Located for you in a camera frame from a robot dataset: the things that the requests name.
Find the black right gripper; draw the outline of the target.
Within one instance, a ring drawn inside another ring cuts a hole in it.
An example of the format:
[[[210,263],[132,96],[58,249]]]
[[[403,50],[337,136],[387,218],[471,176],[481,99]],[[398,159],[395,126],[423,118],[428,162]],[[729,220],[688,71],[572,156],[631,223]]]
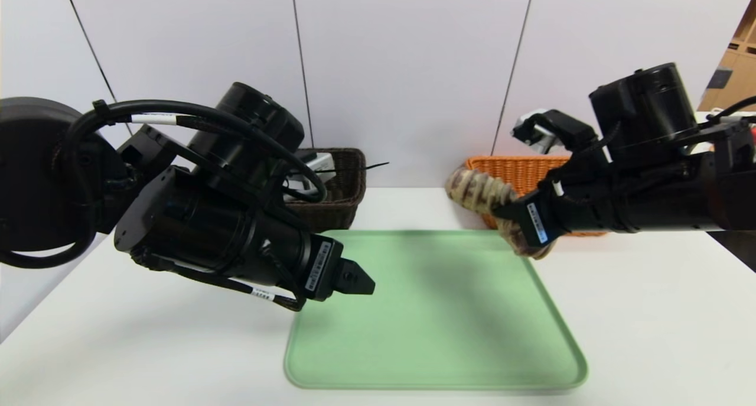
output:
[[[545,188],[532,190],[515,202],[492,207],[491,215],[497,219],[519,220],[527,244],[545,247],[573,232],[569,226],[569,210],[562,183],[547,182]]]

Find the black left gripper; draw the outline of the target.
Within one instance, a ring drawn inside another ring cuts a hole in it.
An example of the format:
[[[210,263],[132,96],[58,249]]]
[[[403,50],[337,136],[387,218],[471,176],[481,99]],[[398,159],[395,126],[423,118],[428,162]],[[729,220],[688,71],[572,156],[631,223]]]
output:
[[[256,213],[249,244],[249,281],[325,301],[333,290],[373,295],[376,283],[355,261],[341,258],[343,245],[314,233],[290,210]]]

